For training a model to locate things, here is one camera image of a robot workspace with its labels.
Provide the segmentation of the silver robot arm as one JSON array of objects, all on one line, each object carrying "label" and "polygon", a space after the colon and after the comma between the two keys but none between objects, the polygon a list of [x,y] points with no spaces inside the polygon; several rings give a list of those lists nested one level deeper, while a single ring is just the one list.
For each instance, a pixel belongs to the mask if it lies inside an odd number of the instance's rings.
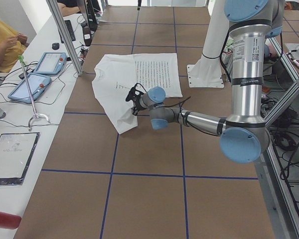
[{"label": "silver robot arm", "polygon": [[166,128],[170,122],[177,122],[219,136],[222,152],[234,162],[257,160],[270,141],[260,113],[265,40],[280,34],[284,7],[282,0],[225,1],[229,36],[234,40],[232,113],[227,118],[188,111],[180,106],[167,107],[165,91],[161,87],[145,93],[131,88],[126,101],[133,102],[133,114],[148,110],[153,129]]}]

